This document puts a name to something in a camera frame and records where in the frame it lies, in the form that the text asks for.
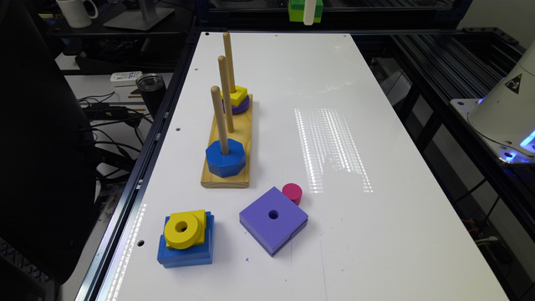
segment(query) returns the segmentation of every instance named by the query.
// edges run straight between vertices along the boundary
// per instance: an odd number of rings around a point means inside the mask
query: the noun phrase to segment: electronic device
[[[451,105],[501,161],[535,162],[535,43],[483,99]]]
[[[141,75],[143,75],[141,71],[118,72],[118,73],[114,73],[111,75],[110,82],[111,82],[111,85],[114,87],[131,86],[131,85],[135,85],[135,81]]]

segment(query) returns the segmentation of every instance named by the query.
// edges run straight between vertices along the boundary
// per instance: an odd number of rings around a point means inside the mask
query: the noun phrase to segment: black frame
[[[211,8],[210,0],[196,0],[198,26],[226,26],[229,30],[371,30],[454,29],[472,0],[455,0],[451,8],[324,8],[321,23],[305,27],[289,22],[287,1],[280,8]]]

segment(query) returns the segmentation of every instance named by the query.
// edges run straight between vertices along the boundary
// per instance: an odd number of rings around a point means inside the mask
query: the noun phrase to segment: black cable
[[[489,210],[488,213],[485,215],[485,219],[484,219],[483,222],[481,223],[482,225],[485,225],[485,223],[487,222],[489,216],[491,215],[491,213],[492,213],[492,211],[494,210],[494,207],[496,206],[496,204],[498,203],[498,201],[500,201],[500,196],[498,196],[498,198],[494,201],[494,204],[492,204],[491,210]]]
[[[138,130],[138,128],[134,128],[135,136],[136,136],[137,139],[140,141],[141,146],[143,146],[143,140],[141,139],[141,137],[140,137],[140,133],[138,133],[137,130]]]
[[[120,143],[120,142],[108,142],[108,141],[93,141],[91,142],[92,144],[110,144],[110,145],[120,145],[120,146],[123,146],[123,147],[126,147],[126,148],[129,148],[131,150],[134,150],[134,151],[137,151],[137,152],[141,152],[141,150],[138,150],[136,149],[135,147],[133,146],[130,146],[130,145],[126,145],[124,143]]]
[[[189,7],[186,7],[186,6],[184,6],[184,5],[182,5],[182,4],[178,4],[178,3],[170,3],[170,2],[167,2],[167,1],[163,1],[163,0],[158,1],[156,4],[158,4],[158,3],[167,3],[167,4],[171,4],[171,5],[176,5],[177,7],[181,7],[181,8],[187,9],[187,10],[189,10],[189,11],[192,12],[192,13],[195,12],[194,9],[189,8]]]
[[[128,111],[131,111],[131,112],[134,112],[134,113],[138,114],[140,117],[143,117],[144,120],[147,120],[152,124],[152,120],[146,118],[146,115],[143,115],[142,113],[140,113],[140,112],[138,112],[138,111],[136,111],[134,109],[131,109],[131,108],[125,107],[125,109],[127,109]]]
[[[471,190],[467,191],[465,194],[463,194],[461,197],[458,197],[455,199],[451,204],[457,204],[460,200],[464,199],[467,196],[470,196],[477,188],[481,187],[481,185],[485,184],[487,179],[481,180],[477,185],[475,185]]]
[[[97,117],[97,114],[99,113],[99,110],[100,110],[100,104],[102,104],[103,102],[108,100],[114,94],[115,94],[115,91],[113,91],[111,93],[108,93],[108,94],[105,94],[105,95],[91,95],[91,96],[85,96],[85,97],[83,97],[81,99],[78,99],[78,102],[87,101],[88,104],[89,104],[89,101],[87,99],[94,99],[98,104],[97,105],[97,109],[94,111],[93,118],[89,122],[93,121]],[[96,99],[97,97],[105,97],[105,98],[102,99],[102,100],[98,100],[98,99]]]
[[[108,94],[104,94],[104,95],[89,95],[89,96],[85,96],[85,97],[82,97],[81,99],[78,99],[78,100],[82,100],[82,99],[87,99],[87,98],[96,98],[96,97],[106,97],[106,96],[109,96],[111,97],[111,95],[115,94],[115,91],[113,92],[109,92]]]
[[[532,285],[530,285],[529,288],[526,289],[526,291],[520,296],[520,298],[518,298],[518,301],[522,301],[522,298],[526,297],[527,293],[529,293],[529,291],[533,288],[534,285],[535,282],[532,283]]]
[[[78,102],[82,102],[82,101],[85,101],[87,103],[87,107],[86,108],[89,108],[91,106],[91,103],[89,102],[89,100],[87,100],[87,99],[78,100]]]
[[[121,123],[121,122],[125,122],[125,121],[128,121],[128,120],[134,120],[134,119],[138,119],[140,118],[139,116],[136,116],[136,117],[130,117],[130,118],[126,118],[126,119],[123,119],[123,120],[117,120],[117,121],[112,121],[112,122],[106,122],[106,123],[103,123],[103,124],[97,124],[97,125],[91,125],[92,127],[97,127],[97,126],[103,126],[103,125],[114,125],[114,124],[118,124],[118,123]]]
[[[117,150],[119,151],[119,153],[129,159],[132,159],[132,157],[130,156],[130,154],[128,153],[128,151],[126,151],[124,148],[120,147],[119,144],[117,142],[115,142],[115,140],[113,140],[108,134],[106,134],[106,132],[104,132],[103,130],[100,130],[100,129],[91,129],[91,130],[97,130],[99,132],[101,132],[102,134],[106,135],[106,137],[108,137],[108,139],[111,140],[111,142],[115,143],[115,147],[117,147]]]

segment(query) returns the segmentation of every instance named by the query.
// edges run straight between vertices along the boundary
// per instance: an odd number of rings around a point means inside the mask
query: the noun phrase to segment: yellow hexagon block
[[[204,210],[171,213],[164,229],[167,248],[185,249],[205,242]]]
[[[236,92],[231,93],[231,104],[237,107],[246,97],[247,88],[236,86]]]

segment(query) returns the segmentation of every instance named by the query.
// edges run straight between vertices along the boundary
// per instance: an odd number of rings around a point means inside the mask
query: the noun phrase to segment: white mug
[[[94,15],[89,16],[84,7],[84,2],[89,1],[93,4]],[[67,23],[72,28],[84,28],[91,25],[91,20],[99,16],[99,10],[91,0],[56,0],[67,19]]]

